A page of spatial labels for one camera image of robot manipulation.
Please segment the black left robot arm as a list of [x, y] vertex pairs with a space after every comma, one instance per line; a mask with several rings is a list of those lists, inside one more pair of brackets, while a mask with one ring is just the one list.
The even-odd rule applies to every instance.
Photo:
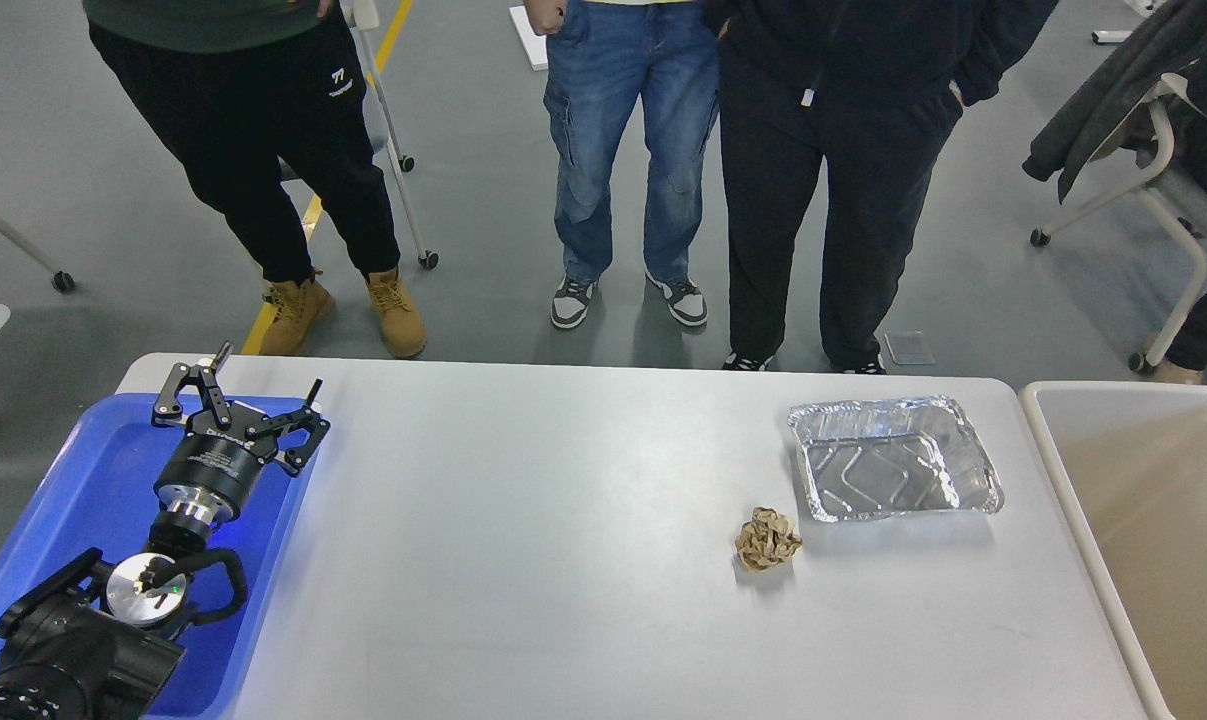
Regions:
[[0, 551], [0, 719], [216, 719], [245, 679], [330, 421], [211, 359], [74, 427]]

